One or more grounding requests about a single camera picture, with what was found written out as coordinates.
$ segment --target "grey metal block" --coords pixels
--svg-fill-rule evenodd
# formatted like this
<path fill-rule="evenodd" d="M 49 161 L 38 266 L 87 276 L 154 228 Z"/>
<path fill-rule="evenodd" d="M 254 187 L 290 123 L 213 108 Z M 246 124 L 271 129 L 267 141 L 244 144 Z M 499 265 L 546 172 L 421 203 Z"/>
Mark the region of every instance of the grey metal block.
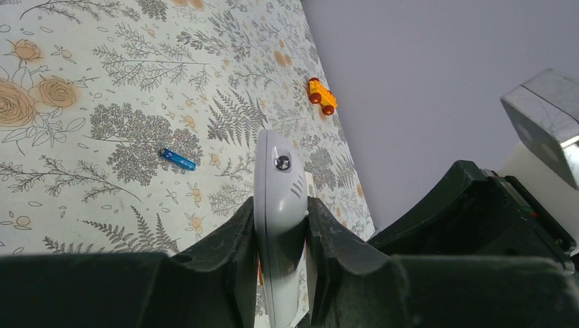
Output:
<path fill-rule="evenodd" d="M 500 101 L 522 143 L 579 189 L 579 83 L 547 69 Z"/>

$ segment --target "toy car wheel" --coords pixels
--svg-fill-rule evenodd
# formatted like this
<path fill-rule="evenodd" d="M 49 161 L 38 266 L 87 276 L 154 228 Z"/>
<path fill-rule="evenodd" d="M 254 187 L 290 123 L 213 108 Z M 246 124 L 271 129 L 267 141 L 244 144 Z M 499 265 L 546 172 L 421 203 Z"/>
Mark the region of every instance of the toy car wheel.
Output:
<path fill-rule="evenodd" d="M 322 101 L 322 95 L 317 92 L 309 95 L 309 101 L 312 104 L 319 104 Z"/>
<path fill-rule="evenodd" d="M 333 106 L 324 106 L 324 108 L 322 109 L 322 113 L 324 113 L 324 115 L 332 115 L 334 113 L 335 108 Z"/>

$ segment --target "floral tablecloth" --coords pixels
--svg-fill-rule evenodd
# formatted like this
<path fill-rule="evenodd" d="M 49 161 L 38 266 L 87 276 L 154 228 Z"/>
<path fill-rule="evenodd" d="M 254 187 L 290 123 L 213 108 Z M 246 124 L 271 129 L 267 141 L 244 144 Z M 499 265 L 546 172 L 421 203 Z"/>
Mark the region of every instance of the floral tablecloth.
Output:
<path fill-rule="evenodd" d="M 309 103 L 310 77 L 326 84 L 298 0 L 0 0 L 0 255 L 179 252 L 252 195 L 263 128 L 368 239 L 338 114 Z"/>

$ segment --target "grey wall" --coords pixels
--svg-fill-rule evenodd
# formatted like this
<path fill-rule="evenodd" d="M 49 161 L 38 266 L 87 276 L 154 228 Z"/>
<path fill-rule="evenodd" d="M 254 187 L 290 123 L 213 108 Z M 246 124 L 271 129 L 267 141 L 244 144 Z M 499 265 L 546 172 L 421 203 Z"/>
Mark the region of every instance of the grey wall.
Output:
<path fill-rule="evenodd" d="M 544 68 L 579 77 L 577 0 L 303 0 L 374 224 L 458 159 L 518 140 L 499 97 Z"/>

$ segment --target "toy car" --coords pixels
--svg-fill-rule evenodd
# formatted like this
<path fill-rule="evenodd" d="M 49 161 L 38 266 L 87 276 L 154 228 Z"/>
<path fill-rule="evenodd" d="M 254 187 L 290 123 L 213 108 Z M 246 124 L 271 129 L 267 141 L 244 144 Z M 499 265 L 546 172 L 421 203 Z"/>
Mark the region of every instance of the toy car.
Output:
<path fill-rule="evenodd" d="M 332 115 L 338 107 L 336 97 L 326 89 L 317 77 L 309 79 L 308 99 L 312 104 L 320 104 L 324 115 Z"/>

